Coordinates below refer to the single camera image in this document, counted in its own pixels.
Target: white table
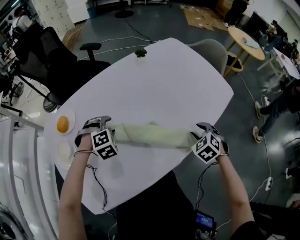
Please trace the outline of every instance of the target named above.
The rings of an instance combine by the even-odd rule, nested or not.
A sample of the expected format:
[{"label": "white table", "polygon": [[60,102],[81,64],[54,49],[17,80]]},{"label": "white table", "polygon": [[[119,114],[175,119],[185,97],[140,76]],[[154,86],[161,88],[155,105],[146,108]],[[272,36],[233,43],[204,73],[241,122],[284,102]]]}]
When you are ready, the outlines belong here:
[{"label": "white table", "polygon": [[[271,68],[273,69],[276,77],[277,77],[277,82],[282,78],[283,75],[288,75],[289,77],[292,77],[294,79],[300,79],[300,75],[298,70],[296,69],[296,67],[293,65],[292,61],[285,56],[283,53],[281,53],[280,51],[278,51],[276,48],[273,48],[272,52],[272,57],[267,60],[265,63],[263,63],[258,69],[257,71],[261,70],[263,67],[265,67],[266,65],[270,64]],[[278,71],[272,61],[276,59],[277,62],[280,64],[281,66],[281,70]]]},{"label": "white table", "polygon": [[[52,160],[58,162],[57,145],[73,143],[85,121],[109,115],[112,122],[149,124],[202,132],[195,124],[215,124],[233,96],[233,90],[202,56],[180,41],[169,38],[146,47],[144,58],[134,53],[114,63],[80,88],[58,110],[71,108],[76,124],[68,135],[56,131],[55,116],[45,125]],[[108,195],[105,210],[120,205],[153,185],[182,162],[189,151],[118,144],[119,154],[107,161],[93,154],[97,178]],[[94,214],[103,213],[103,192],[92,171],[84,176],[82,203]]]}]

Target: cardboard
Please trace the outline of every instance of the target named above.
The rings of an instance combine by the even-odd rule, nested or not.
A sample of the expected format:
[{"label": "cardboard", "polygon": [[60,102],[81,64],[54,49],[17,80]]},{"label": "cardboard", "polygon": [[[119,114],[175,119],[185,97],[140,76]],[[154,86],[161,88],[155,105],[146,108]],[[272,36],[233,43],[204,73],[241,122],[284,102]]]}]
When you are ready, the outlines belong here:
[{"label": "cardboard", "polygon": [[180,5],[180,8],[183,9],[187,23],[191,26],[210,31],[214,31],[214,28],[227,31],[220,17],[211,9],[186,5]]},{"label": "cardboard", "polygon": [[215,11],[224,19],[232,5],[230,0],[218,0]]}]

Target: blue screen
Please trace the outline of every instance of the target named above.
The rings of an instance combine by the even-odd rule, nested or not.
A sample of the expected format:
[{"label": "blue screen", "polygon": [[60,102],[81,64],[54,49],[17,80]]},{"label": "blue screen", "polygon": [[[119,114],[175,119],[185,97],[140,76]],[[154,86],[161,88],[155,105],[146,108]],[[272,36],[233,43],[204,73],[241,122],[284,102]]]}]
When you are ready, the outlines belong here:
[{"label": "blue screen", "polygon": [[200,223],[200,224],[202,224],[204,226],[211,227],[211,228],[212,228],[212,224],[213,224],[213,221],[212,221],[211,218],[203,216],[203,215],[201,215],[199,213],[197,213],[196,222]]}]

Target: small green plant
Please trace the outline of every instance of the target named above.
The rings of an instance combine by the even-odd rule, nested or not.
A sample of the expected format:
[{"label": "small green plant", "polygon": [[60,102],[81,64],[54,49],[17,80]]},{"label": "small green plant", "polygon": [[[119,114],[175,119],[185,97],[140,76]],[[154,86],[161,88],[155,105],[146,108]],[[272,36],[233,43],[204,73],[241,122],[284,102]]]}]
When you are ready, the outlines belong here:
[{"label": "small green plant", "polygon": [[146,56],[147,51],[143,48],[137,49],[135,51],[135,54],[138,58],[143,58],[144,56]]}]

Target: patterned wall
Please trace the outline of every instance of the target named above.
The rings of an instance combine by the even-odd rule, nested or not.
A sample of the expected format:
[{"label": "patterned wall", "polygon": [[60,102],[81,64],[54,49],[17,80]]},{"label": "patterned wall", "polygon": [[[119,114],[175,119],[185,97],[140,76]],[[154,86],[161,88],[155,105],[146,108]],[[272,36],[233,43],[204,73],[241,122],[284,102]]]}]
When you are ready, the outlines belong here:
[{"label": "patterned wall", "polygon": [[44,27],[53,27],[59,37],[74,28],[65,0],[31,0]]}]

